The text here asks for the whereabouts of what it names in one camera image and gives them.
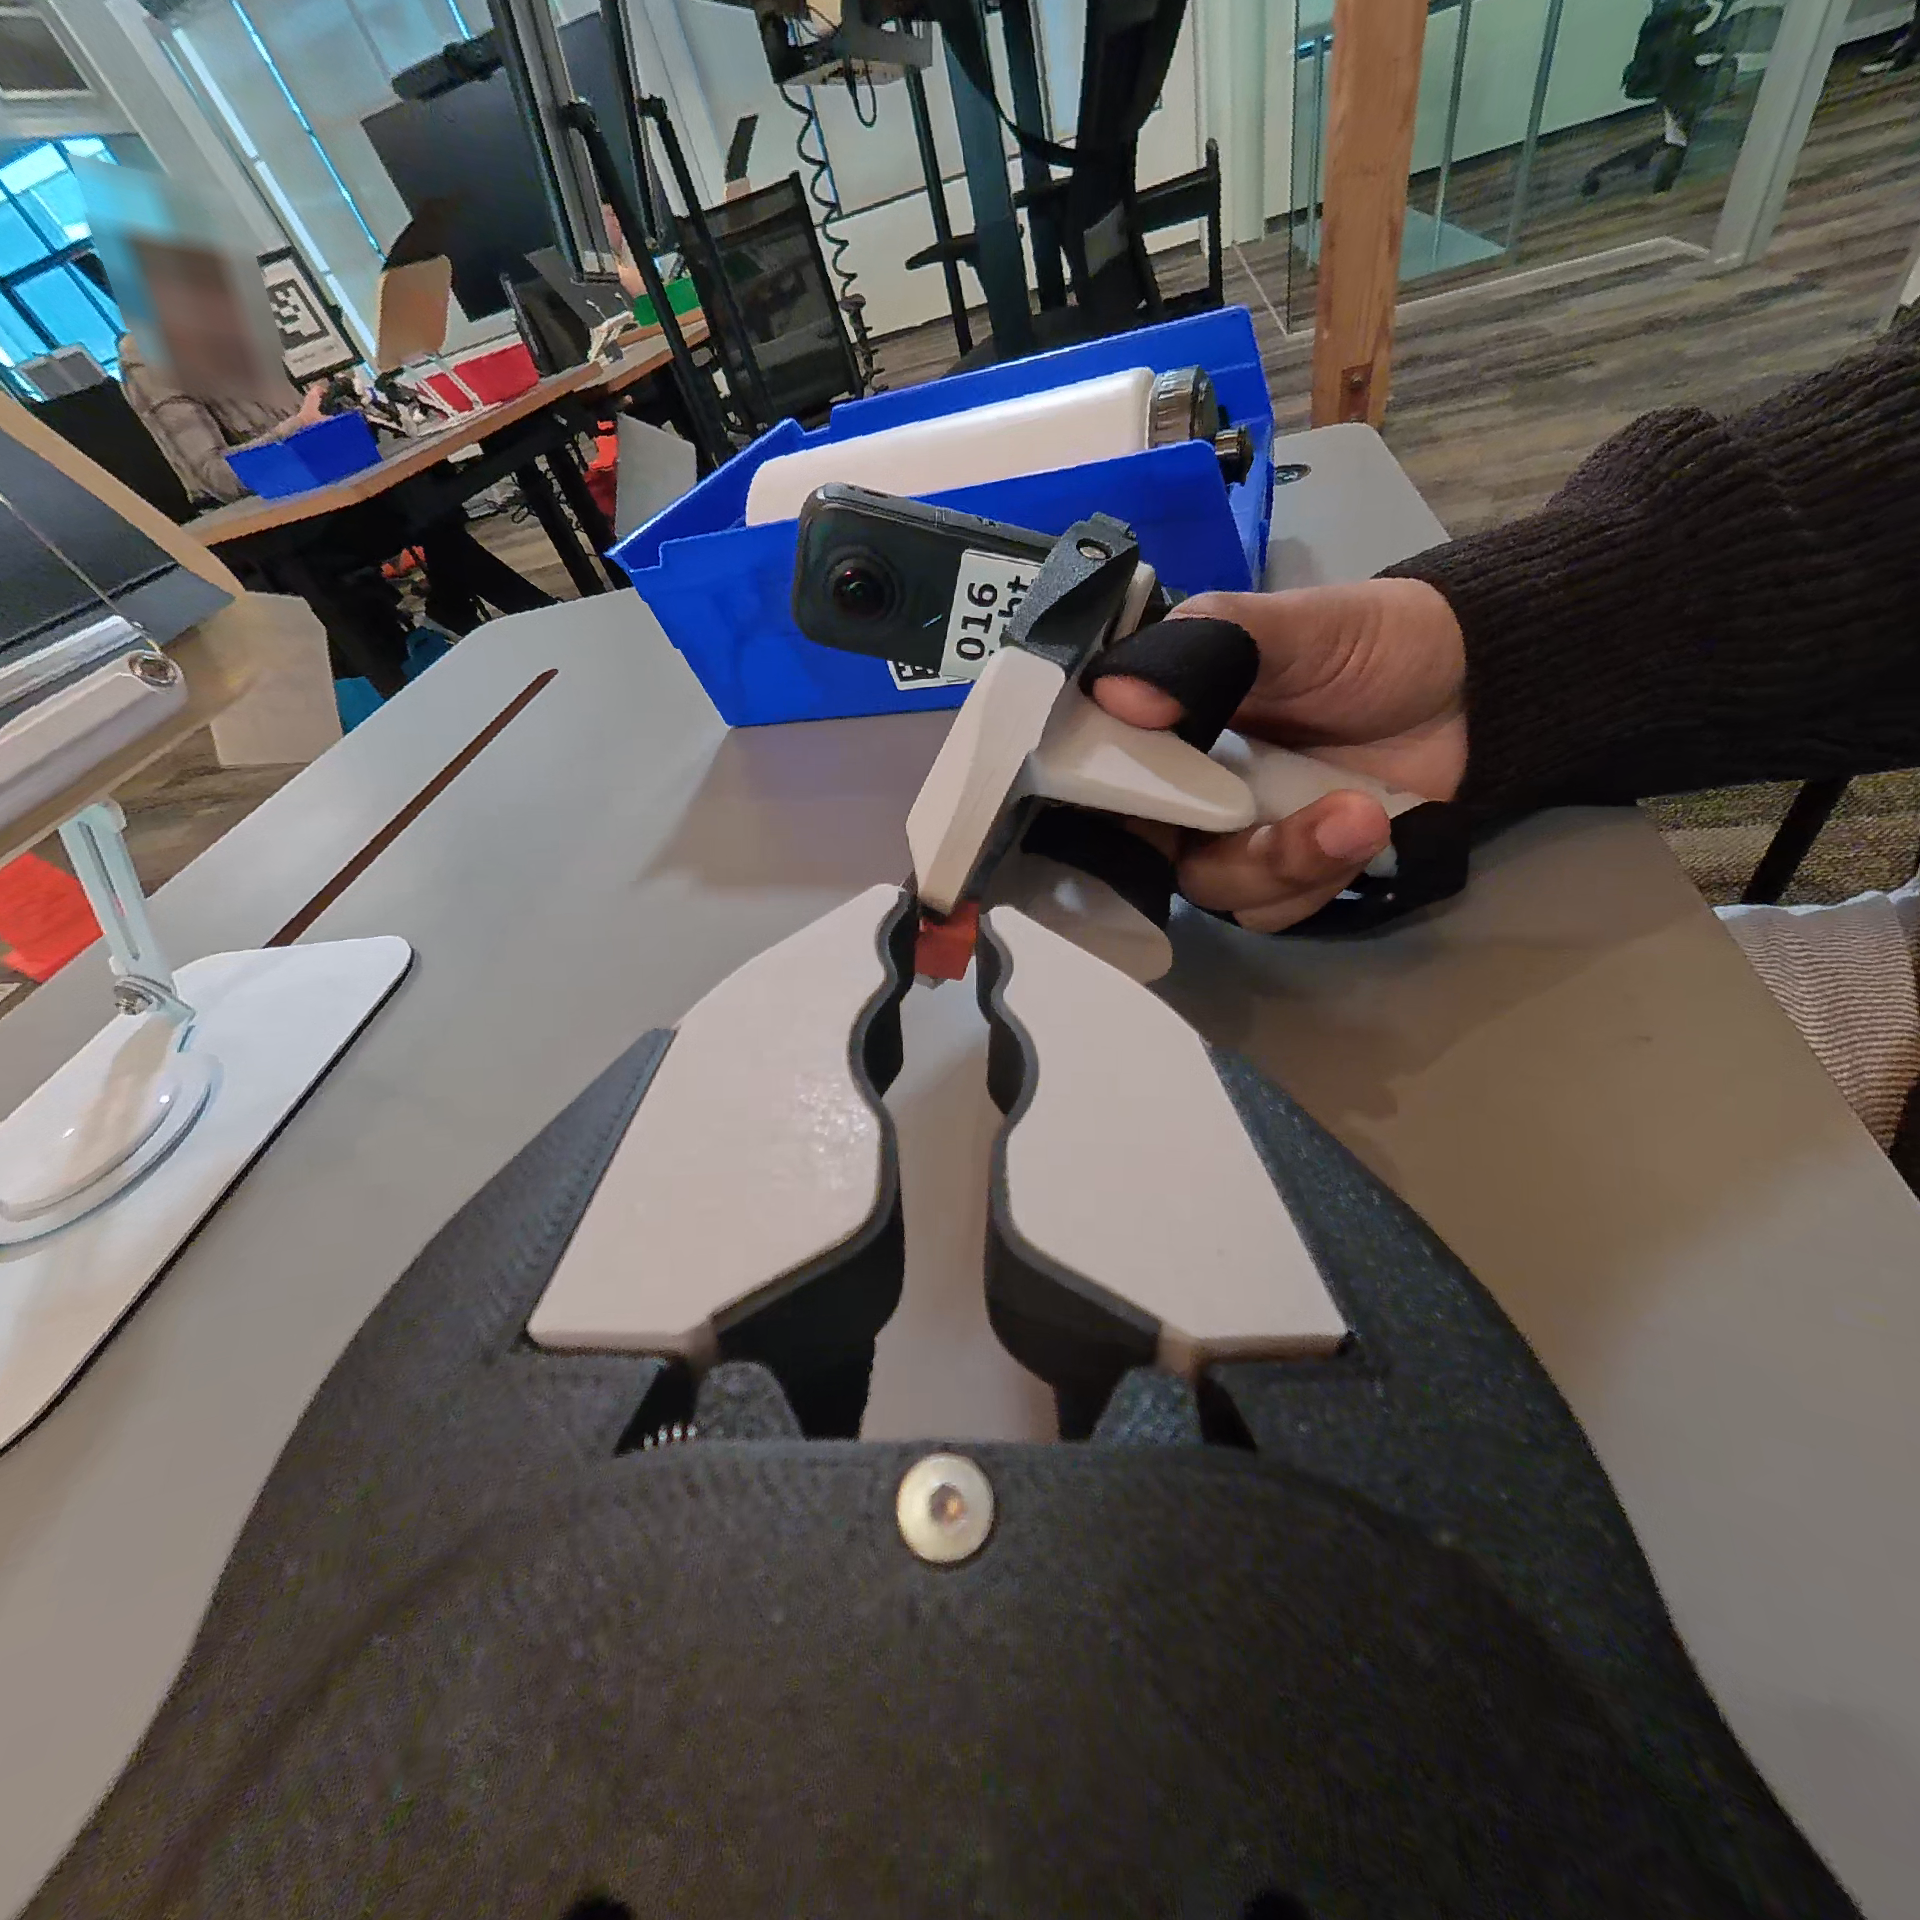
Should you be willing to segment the black metal leg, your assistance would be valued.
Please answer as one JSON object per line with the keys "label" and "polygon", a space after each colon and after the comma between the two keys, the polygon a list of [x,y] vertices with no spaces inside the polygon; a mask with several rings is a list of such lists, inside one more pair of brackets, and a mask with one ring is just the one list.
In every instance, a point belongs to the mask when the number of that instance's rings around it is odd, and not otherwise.
{"label": "black metal leg", "polygon": [[1807,780],[1791,800],[1768,852],[1742,889],[1742,906],[1776,906],[1788,893],[1851,787],[1851,776]]}

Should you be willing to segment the black monitor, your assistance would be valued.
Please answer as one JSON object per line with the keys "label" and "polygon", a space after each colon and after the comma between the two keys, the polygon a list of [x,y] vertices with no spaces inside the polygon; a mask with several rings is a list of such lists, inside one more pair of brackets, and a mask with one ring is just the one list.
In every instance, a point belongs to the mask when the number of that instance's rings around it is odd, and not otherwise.
{"label": "black monitor", "polygon": [[507,315],[503,281],[538,277],[529,255],[559,246],[510,76],[497,69],[428,101],[396,101],[360,126],[402,204],[383,260],[406,264],[436,245],[463,317]]}

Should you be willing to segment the white stand with black board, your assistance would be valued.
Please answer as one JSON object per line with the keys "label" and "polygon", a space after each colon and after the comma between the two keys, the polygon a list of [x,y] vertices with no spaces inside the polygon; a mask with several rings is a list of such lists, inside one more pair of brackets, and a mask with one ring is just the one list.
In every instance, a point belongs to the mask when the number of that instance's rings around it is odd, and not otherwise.
{"label": "white stand with black board", "polygon": [[2,394],[2,658],[32,656],[108,616],[159,643],[241,597],[198,540]]}

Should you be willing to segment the blue bin with tag label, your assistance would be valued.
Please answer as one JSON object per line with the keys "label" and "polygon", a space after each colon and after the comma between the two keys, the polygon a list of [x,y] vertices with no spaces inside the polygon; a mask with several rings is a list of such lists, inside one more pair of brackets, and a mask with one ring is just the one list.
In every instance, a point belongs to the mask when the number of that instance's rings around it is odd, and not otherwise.
{"label": "blue bin with tag label", "polygon": [[1243,305],[847,401],[816,430],[783,420],[620,540],[610,558],[629,574],[732,730],[959,708],[970,691],[969,677],[883,664],[803,635],[791,616],[799,525],[744,525],[755,470],[807,446],[1027,396],[1109,370],[1184,366],[1205,368],[1228,420],[1254,434],[1247,479],[1226,479],[1214,451],[1182,444],[925,501],[1049,538],[1093,513],[1109,513],[1131,526],[1139,556],[1167,588],[1258,588],[1274,510],[1274,401],[1256,325]]}

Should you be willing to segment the person's right hand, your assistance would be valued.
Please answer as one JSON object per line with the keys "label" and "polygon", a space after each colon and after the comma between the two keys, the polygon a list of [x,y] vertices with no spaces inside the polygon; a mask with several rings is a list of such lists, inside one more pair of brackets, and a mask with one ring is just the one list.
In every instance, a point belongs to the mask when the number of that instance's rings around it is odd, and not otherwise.
{"label": "person's right hand", "polygon": [[[1467,649],[1446,597],[1378,578],[1279,593],[1195,593],[1170,618],[1228,621],[1261,652],[1230,730],[1427,801],[1467,778]],[[1384,806],[1341,788],[1270,824],[1179,844],[1191,906],[1271,935],[1341,894],[1389,845]]]}

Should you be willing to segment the small blue bin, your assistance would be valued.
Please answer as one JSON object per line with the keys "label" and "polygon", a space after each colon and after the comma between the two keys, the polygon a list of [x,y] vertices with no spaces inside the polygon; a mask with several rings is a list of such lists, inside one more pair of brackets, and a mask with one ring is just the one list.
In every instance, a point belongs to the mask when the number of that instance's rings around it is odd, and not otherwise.
{"label": "small blue bin", "polygon": [[233,446],[226,466],[254,499],[297,499],[380,466],[380,444],[367,412],[354,407],[271,442]]}

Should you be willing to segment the black standing desk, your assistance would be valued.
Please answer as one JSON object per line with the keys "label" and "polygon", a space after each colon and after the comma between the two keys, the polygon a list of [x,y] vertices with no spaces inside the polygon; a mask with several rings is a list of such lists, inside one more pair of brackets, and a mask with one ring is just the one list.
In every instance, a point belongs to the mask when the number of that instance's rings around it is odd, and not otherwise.
{"label": "black standing desk", "polygon": [[1043,133],[1034,6],[754,2],[780,88],[904,81],[964,366],[1080,344],[1226,304],[1222,168],[1156,187],[1139,137],[1162,99],[1182,2],[1090,2],[1068,141]]}

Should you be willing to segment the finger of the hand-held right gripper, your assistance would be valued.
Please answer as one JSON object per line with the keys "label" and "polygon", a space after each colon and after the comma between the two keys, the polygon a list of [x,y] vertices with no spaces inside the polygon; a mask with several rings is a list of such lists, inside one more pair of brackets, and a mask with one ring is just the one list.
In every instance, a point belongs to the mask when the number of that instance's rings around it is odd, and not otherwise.
{"label": "finger of the hand-held right gripper", "polygon": [[1025,913],[1126,974],[1162,977],[1173,858],[1134,831],[1030,831],[992,879],[992,907]]}
{"label": "finger of the hand-held right gripper", "polygon": [[1009,811],[1064,796],[1049,774],[1035,787],[1027,761],[1068,691],[1045,656],[996,656],[973,683],[904,824],[925,915],[946,922],[969,897]]}

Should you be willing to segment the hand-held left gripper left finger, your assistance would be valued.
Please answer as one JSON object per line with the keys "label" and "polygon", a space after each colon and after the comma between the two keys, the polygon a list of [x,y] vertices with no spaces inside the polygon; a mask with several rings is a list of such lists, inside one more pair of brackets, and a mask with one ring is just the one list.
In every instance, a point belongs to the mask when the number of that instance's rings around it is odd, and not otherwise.
{"label": "hand-held left gripper left finger", "polygon": [[673,1031],[527,1321],[554,1355],[755,1361],[804,1435],[857,1437],[904,1294],[911,894],[874,885]]}

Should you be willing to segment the person's striped clothing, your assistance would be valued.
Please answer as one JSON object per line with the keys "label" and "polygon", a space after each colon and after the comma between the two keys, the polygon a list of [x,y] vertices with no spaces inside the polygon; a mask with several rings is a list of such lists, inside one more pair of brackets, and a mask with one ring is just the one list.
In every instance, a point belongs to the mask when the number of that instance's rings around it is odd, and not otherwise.
{"label": "person's striped clothing", "polygon": [[1719,907],[1847,1107],[1919,1184],[1919,878],[1843,904]]}

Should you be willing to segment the tag sign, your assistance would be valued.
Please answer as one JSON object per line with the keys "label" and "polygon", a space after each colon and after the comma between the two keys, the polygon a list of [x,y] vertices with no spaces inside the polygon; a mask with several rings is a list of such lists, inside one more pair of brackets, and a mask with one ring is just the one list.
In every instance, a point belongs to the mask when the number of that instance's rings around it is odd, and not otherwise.
{"label": "tag sign", "polygon": [[298,248],[262,251],[258,261],[288,381],[307,386],[364,364],[342,309]]}

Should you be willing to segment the silver stand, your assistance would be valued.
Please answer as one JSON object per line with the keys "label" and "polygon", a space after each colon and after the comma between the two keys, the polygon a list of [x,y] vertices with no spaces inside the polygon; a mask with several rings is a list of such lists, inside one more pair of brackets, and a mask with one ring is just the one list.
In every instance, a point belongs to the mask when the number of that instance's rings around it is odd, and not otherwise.
{"label": "silver stand", "polygon": [[6,661],[6,827],[82,791],[58,831],[115,975],[109,1028],[6,1116],[6,1247],[104,1211],[187,1138],[219,1084],[219,1063],[191,1046],[198,1013],[153,931],[122,809],[91,796],[115,754],[184,705],[183,667],[117,612]]}

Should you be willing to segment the white bottle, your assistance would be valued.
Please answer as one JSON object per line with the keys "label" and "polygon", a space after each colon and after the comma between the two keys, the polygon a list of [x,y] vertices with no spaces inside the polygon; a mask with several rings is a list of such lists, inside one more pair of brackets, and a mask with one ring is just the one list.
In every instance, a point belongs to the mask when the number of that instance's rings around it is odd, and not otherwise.
{"label": "white bottle", "polygon": [[798,518],[825,485],[929,499],[1182,444],[1208,444],[1230,482],[1254,466],[1254,434],[1228,420],[1205,368],[1109,370],[781,455],[755,470],[742,518]]}

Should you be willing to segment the black mesh chair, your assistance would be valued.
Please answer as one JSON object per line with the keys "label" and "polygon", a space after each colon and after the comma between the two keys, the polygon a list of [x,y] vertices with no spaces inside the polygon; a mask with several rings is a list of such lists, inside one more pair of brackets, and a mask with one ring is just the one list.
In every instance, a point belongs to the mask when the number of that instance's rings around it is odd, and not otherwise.
{"label": "black mesh chair", "polygon": [[678,220],[738,444],[869,391],[799,174]]}

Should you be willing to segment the red box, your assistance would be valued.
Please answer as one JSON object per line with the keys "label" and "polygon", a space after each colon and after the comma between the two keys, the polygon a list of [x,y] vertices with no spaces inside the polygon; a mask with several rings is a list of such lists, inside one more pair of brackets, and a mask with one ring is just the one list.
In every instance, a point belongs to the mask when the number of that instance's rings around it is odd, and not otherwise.
{"label": "red box", "polygon": [[2,863],[2,961],[27,981],[47,984],[101,936],[78,879],[35,852]]}

